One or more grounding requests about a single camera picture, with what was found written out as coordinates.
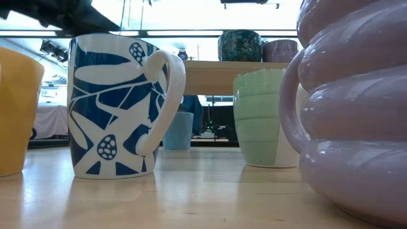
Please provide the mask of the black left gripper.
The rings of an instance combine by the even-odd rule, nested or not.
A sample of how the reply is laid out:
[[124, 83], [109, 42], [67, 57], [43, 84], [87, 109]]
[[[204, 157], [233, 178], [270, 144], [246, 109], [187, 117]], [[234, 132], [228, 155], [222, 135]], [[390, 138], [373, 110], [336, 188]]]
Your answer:
[[120, 27], [83, 0], [1, 0], [1, 18], [15, 11], [77, 36], [95, 32], [119, 31]]

